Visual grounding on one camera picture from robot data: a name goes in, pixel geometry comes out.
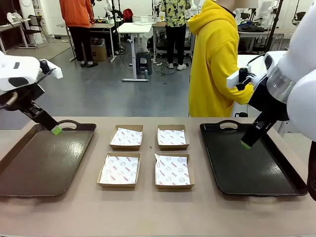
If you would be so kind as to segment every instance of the hood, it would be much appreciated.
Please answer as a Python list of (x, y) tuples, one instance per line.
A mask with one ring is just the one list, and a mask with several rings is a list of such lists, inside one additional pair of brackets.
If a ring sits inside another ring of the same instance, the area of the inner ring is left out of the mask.
[(220, 5), (216, 4), (212, 0), (205, 0), (200, 14), (193, 16), (189, 21), (188, 25), (190, 31), (197, 35), (199, 30), (206, 24), (216, 21), (216, 20), (227, 20), (234, 27), (237, 28), (237, 23), (234, 17), (222, 8)]

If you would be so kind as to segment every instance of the office chair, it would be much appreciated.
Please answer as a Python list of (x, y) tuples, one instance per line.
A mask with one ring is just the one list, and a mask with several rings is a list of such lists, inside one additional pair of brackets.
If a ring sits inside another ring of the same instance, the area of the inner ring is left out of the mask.
[(49, 43), (48, 38), (47, 38), (47, 36), (46, 36), (45, 34), (44, 34), (44, 36), (45, 36), (45, 38), (46, 38), (46, 40), (47, 40), (47, 42), (48, 42), (47, 45), (38, 46), (38, 45), (35, 43), (34, 34), (35, 34), (35, 33), (41, 33), (41, 34), (42, 34), (42, 33), (44, 32), (44, 30), (43, 30), (43, 28), (42, 28), (42, 26), (41, 26), (41, 23), (40, 23), (42, 16), (29, 15), (29, 18), (31, 19), (31, 20), (29, 21), (29, 26), (30, 26), (30, 27), (31, 27), (31, 26), (39, 27), (40, 30), (32, 30), (32, 29), (29, 29), (29, 30), (24, 30), (24, 33), (27, 34), (27, 35), (29, 35), (29, 36), (32, 36), (32, 37), (33, 37), (33, 39), (34, 39), (34, 45), (35, 45), (37, 48), (42, 48), (42, 47), (45, 47), (45, 46), (49, 46), (50, 43)]

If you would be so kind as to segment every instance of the cardboard box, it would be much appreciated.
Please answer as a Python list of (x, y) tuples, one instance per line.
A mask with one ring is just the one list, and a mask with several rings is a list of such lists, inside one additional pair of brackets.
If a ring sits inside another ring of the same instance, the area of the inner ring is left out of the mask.
[[(129, 130), (133, 130), (133, 131), (138, 131), (141, 132), (142, 135), (142, 139), (139, 145), (135, 145), (135, 146), (122, 146), (122, 145), (111, 145), (111, 142), (116, 134), (116, 132), (118, 131), (119, 128), (125, 128), (125, 129), (129, 129)], [(140, 146), (142, 145), (142, 140), (143, 140), (143, 136), (144, 136), (144, 132), (143, 132), (144, 126), (143, 125), (116, 125), (113, 134), (110, 137), (110, 141), (109, 141), (109, 145), (111, 146), (111, 148), (113, 150), (139, 150)]]
[[(84, 48), (83, 49), (83, 56), (84, 59), (86, 60), (85, 57), (85, 52)], [(103, 45), (91, 45), (91, 50), (92, 50), (92, 57), (94, 61), (106, 61), (107, 60), (107, 48), (105, 46), (105, 43)]]
[(189, 179), (190, 184), (189, 185), (159, 185), (156, 183), (156, 172), (155, 175), (155, 186), (159, 189), (191, 189), (195, 182), (194, 172), (192, 168), (192, 162), (189, 154), (176, 154), (176, 153), (164, 153), (164, 154), (157, 154), (159, 156), (170, 156), (170, 157), (186, 157), (187, 158), (187, 166), (188, 166), (188, 172), (189, 172)]
[[(103, 170), (105, 161), (109, 156), (110, 157), (136, 157), (136, 158), (138, 158), (138, 166), (137, 166), (135, 184), (104, 184), (104, 183), (100, 182), (101, 174), (102, 174), (102, 170)], [(101, 167), (100, 173), (98, 175), (97, 183), (100, 186), (107, 187), (107, 188), (115, 188), (115, 187), (116, 188), (134, 188), (137, 184), (139, 168), (140, 168), (140, 154), (139, 153), (107, 153), (107, 155), (104, 159), (104, 162), (102, 163), (102, 167)]]
[[(163, 145), (159, 143), (159, 130), (175, 130), (175, 131), (181, 131), (184, 130), (184, 138), (185, 138), (185, 144), (183, 145)], [(158, 145), (161, 150), (181, 150), (188, 148), (190, 141), (189, 141), (189, 135), (187, 132), (187, 129), (185, 125), (183, 124), (172, 124), (172, 125), (158, 125), (157, 126), (157, 141)]]

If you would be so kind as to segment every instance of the person in patterned shirt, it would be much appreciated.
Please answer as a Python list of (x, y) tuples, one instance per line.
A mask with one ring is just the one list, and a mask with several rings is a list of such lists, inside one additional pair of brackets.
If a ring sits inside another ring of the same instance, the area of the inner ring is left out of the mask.
[(186, 36), (185, 11), (191, 8), (191, 0), (162, 0), (161, 10), (166, 13), (167, 58), (168, 68), (173, 68), (174, 44), (177, 46), (178, 67), (183, 70), (187, 66), (183, 63), (184, 41)]

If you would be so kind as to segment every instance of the person in orange jacket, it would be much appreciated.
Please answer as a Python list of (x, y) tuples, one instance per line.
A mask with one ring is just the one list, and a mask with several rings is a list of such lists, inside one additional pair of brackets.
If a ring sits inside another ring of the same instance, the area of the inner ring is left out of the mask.
[[(77, 60), (80, 62), (80, 66), (87, 66), (88, 68), (98, 66), (98, 63), (93, 61), (90, 45), (90, 21), (92, 24), (95, 22), (91, 1), (59, 0), (59, 3), (62, 17), (73, 38)], [(81, 43), (83, 44), (88, 63), (84, 60)]]
[(188, 21), (196, 37), (191, 70), (189, 111), (192, 117), (230, 117), (234, 101), (247, 104), (253, 85), (227, 87), (238, 70), (239, 35), (232, 13), (242, 0), (205, 0), (200, 14)]

